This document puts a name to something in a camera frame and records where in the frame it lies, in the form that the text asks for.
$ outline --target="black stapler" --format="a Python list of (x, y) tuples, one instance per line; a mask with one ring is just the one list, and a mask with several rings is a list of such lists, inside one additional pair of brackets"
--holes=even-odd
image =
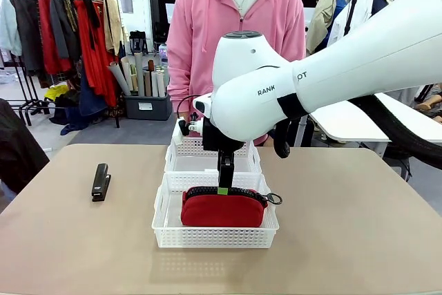
[(98, 164), (97, 172), (95, 172), (95, 179), (92, 186), (92, 201), (102, 202), (106, 198), (108, 192), (111, 175), (108, 174), (107, 164)]

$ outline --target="rolled fabric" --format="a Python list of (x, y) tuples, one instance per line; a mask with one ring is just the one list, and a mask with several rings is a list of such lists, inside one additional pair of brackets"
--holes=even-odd
[(151, 77), (152, 77), (152, 97), (158, 97), (157, 72), (152, 72)]
[(148, 70), (144, 71), (144, 88), (146, 89), (146, 97), (152, 97), (151, 73)]
[(166, 97), (166, 89), (164, 87), (164, 72), (157, 72), (158, 97)]
[(133, 85), (133, 90), (138, 91), (137, 75), (132, 74), (131, 81), (132, 81), (132, 85)]
[(126, 79), (129, 90), (133, 91), (134, 89), (133, 89), (132, 78), (131, 78), (131, 65), (129, 63), (129, 58), (123, 57), (121, 59), (121, 61), (122, 61), (122, 66), (123, 66), (124, 78)]
[(153, 63), (153, 60), (149, 60), (147, 63), (149, 72), (154, 72), (155, 71), (155, 64)]
[(144, 78), (143, 78), (143, 54), (135, 53), (135, 67), (137, 69), (138, 95), (144, 97)]
[(108, 68), (112, 72), (113, 76), (115, 76), (115, 79), (117, 79), (119, 86), (123, 90), (123, 94), (125, 94), (126, 96), (130, 96), (131, 91), (129, 90), (129, 87), (127, 86), (126, 79), (124, 79), (124, 75), (122, 73), (121, 68), (118, 66), (118, 63), (113, 61), (110, 63)]

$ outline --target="green tape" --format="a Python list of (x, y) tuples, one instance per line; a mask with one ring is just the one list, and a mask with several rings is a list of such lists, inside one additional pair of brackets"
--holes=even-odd
[(227, 195), (229, 192), (229, 188), (220, 188), (218, 187), (218, 195)]

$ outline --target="white plastic basket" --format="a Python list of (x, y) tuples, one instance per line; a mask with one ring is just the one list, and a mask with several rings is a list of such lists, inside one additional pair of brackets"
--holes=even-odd
[[(276, 207), (265, 209), (258, 228), (185, 227), (181, 223), (182, 192), (195, 186), (218, 185), (217, 173), (165, 173), (155, 198), (152, 228), (160, 248), (270, 248), (279, 229)], [(268, 194), (264, 176), (257, 173), (236, 173), (233, 187), (254, 189)]]
[[(185, 137), (181, 145), (172, 140), (166, 152), (165, 172), (217, 171), (218, 152), (204, 151), (202, 138)], [(235, 172), (261, 173), (260, 156), (253, 142), (235, 151)]]

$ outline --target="zipper pull ring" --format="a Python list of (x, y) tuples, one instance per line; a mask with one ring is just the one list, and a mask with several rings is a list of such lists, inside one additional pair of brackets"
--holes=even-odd
[(282, 204), (282, 197), (275, 193), (268, 193), (267, 195), (261, 195), (267, 202), (271, 204), (280, 205)]

